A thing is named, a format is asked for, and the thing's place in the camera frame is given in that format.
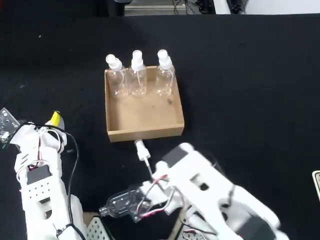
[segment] clear plastic bottle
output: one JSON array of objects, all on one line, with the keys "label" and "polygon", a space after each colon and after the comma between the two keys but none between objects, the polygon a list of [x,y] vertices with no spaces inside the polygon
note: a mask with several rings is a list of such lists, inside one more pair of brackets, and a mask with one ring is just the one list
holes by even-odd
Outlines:
[{"label": "clear plastic bottle", "polygon": [[140,50],[135,50],[132,53],[128,77],[131,94],[135,97],[144,97],[147,94],[147,69]]},{"label": "clear plastic bottle", "polygon": [[158,51],[158,57],[159,66],[155,78],[155,91],[160,96],[167,96],[172,92],[176,71],[166,50]]},{"label": "clear plastic bottle", "polygon": [[124,99],[129,95],[126,68],[113,54],[106,56],[105,61],[109,65],[106,77],[109,82],[110,93],[115,99]]}]

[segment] white 3d-printed part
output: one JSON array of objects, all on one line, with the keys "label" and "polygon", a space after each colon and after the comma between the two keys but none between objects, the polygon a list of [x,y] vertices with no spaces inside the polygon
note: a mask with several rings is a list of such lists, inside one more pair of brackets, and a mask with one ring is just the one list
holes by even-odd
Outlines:
[{"label": "white 3d-printed part", "polygon": [[99,217],[94,217],[86,229],[87,240],[110,240]]}]

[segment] black fabric surface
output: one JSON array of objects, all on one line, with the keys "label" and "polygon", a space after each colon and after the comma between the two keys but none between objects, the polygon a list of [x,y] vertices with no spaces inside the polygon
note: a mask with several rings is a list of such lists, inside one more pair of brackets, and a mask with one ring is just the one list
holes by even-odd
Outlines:
[{"label": "black fabric surface", "polygon": [[[291,240],[318,239],[320,203],[320,15],[146,16],[0,22],[0,106],[46,122],[59,110],[80,147],[72,192],[84,211],[148,179],[133,142],[106,134],[106,54],[146,65],[167,49],[185,118],[182,136],[146,140],[151,165],[182,142],[213,153],[234,183],[279,217]],[[67,149],[73,149],[69,142]],[[16,150],[0,151],[1,239],[25,239]],[[62,154],[63,180],[74,163]],[[116,239],[166,238],[175,222],[105,218]]]}]

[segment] perforated metal plate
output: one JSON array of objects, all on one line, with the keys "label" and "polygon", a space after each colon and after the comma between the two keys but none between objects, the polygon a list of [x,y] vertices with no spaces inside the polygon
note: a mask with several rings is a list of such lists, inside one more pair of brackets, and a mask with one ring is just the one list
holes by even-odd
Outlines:
[{"label": "perforated metal plate", "polygon": [[316,193],[318,194],[319,201],[320,201],[320,170],[314,171],[312,173],[312,178],[313,178],[313,181],[314,181]]},{"label": "perforated metal plate", "polygon": [[0,142],[6,143],[8,137],[19,127],[19,122],[5,108],[0,110]]},{"label": "perforated metal plate", "polygon": [[99,217],[94,217],[86,229],[87,240],[110,240]]}]

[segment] white spray cap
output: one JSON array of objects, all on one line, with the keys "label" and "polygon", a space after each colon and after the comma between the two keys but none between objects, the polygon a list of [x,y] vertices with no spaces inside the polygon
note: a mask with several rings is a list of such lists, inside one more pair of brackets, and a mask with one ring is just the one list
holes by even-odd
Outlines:
[{"label": "white spray cap", "polygon": [[120,71],[122,69],[122,62],[113,54],[106,56],[105,61],[113,71]]},{"label": "white spray cap", "polygon": [[135,71],[140,71],[144,68],[144,60],[142,59],[142,52],[140,50],[133,51],[131,68]]},{"label": "white spray cap", "polygon": [[159,64],[163,69],[169,69],[172,67],[171,58],[168,55],[168,52],[164,49],[158,51]]}]

